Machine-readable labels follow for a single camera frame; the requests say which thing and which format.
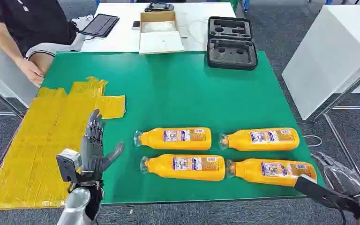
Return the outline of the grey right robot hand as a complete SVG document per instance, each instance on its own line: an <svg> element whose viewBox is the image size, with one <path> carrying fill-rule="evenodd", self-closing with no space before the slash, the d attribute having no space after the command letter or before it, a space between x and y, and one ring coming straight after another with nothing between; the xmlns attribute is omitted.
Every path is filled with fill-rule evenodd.
<svg viewBox="0 0 360 225"><path fill-rule="evenodd" d="M319 151L313 151L311 157L330 188L352 197L360 195L360 176L354 170Z"/></svg>

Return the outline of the person's right hand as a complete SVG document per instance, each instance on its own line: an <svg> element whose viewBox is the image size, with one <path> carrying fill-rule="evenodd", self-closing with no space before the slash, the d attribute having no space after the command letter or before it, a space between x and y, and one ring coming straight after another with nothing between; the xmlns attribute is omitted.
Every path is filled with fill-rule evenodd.
<svg viewBox="0 0 360 225"><path fill-rule="evenodd" d="M33 62L18 58L15 60L15 64L26 75L30 82L39 88L41 87L44 80L44 73Z"/></svg>

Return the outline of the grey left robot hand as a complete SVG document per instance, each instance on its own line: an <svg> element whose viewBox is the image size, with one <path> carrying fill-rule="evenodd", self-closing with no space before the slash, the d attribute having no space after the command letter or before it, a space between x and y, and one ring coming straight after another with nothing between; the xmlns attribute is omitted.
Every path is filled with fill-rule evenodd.
<svg viewBox="0 0 360 225"><path fill-rule="evenodd" d="M124 142L119 142L113 151L104 155L104 128L102 114L99 109L95 109L89 116L80 148L82 173L92 180L101 180L103 172L121 155L125 147Z"/></svg>

